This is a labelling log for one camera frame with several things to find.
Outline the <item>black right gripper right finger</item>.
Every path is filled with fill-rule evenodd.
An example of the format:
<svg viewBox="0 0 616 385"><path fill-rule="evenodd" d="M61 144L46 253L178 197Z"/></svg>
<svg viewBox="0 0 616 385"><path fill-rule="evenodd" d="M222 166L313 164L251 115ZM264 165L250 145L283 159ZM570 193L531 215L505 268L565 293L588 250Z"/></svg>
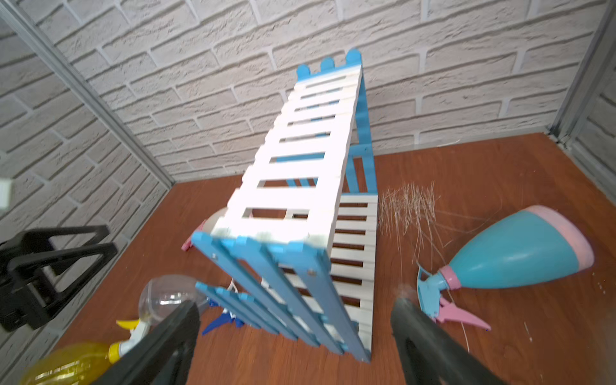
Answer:
<svg viewBox="0 0 616 385"><path fill-rule="evenodd" d="M502 384L407 298L397 298L391 327L407 384Z"/></svg>

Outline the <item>yellow spray bottle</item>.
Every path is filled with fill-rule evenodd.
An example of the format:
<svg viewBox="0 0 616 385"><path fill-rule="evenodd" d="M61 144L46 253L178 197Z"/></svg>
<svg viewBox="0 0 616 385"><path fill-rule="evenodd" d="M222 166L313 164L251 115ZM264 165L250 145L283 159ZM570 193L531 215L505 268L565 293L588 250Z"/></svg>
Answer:
<svg viewBox="0 0 616 385"><path fill-rule="evenodd" d="M91 384L120 361L149 333L150 325L141 319L118 320L116 324L130 338L107 345L77 343L51 353L21 378L21 384Z"/></svg>

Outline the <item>clear spray bottle blue nozzle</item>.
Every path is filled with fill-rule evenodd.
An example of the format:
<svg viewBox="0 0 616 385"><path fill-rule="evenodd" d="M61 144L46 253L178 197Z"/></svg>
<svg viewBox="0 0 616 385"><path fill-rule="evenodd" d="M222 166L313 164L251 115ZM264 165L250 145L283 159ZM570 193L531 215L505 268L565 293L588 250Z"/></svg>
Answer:
<svg viewBox="0 0 616 385"><path fill-rule="evenodd" d="M167 274L152 279L140 296L139 319L131 329L131 334L142 338L151 327L160 324L185 302L194 303L199 314L209 308L221 307L221 304L199 289L200 285L197 279L179 274Z"/></svg>

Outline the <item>teal spray bottle pink trim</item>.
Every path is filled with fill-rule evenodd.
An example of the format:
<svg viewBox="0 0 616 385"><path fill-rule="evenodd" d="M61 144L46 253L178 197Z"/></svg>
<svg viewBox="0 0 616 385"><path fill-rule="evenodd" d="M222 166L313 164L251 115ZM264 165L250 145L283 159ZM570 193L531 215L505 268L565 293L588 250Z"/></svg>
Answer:
<svg viewBox="0 0 616 385"><path fill-rule="evenodd" d="M543 205L512 214L469 241L434 274L419 269L420 309L436 322L490 325L444 298L446 290L528 287L577 274L595 263L583 233L566 217Z"/></svg>

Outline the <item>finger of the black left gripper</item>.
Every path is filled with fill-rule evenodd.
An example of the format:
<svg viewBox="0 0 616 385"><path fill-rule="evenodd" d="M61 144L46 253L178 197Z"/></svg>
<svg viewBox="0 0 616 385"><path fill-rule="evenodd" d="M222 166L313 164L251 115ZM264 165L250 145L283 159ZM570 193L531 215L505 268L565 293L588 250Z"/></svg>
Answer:
<svg viewBox="0 0 616 385"><path fill-rule="evenodd" d="M54 319L118 253L112 243L85 245L16 256L8 261L1 276L1 327L15 331L28 325L36 330ZM58 291L43 269L72 265L95 257L79 277Z"/></svg>
<svg viewBox="0 0 616 385"><path fill-rule="evenodd" d="M55 250L50 239L61 236L75 236L79 234L94 234L86 243L92 245L109 235L107 226L73 226L61 228L29 229L18 233L12 239L1 244L1 255L28 255Z"/></svg>

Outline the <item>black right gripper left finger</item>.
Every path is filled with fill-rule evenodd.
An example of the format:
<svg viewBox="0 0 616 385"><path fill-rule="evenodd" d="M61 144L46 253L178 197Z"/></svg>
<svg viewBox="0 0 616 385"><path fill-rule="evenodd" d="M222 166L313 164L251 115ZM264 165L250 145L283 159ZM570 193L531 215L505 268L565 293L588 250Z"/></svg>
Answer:
<svg viewBox="0 0 616 385"><path fill-rule="evenodd" d="M112 366L95 384L185 384L201 322L196 303L185 301L152 332L146 323L132 325L129 340L108 350Z"/></svg>

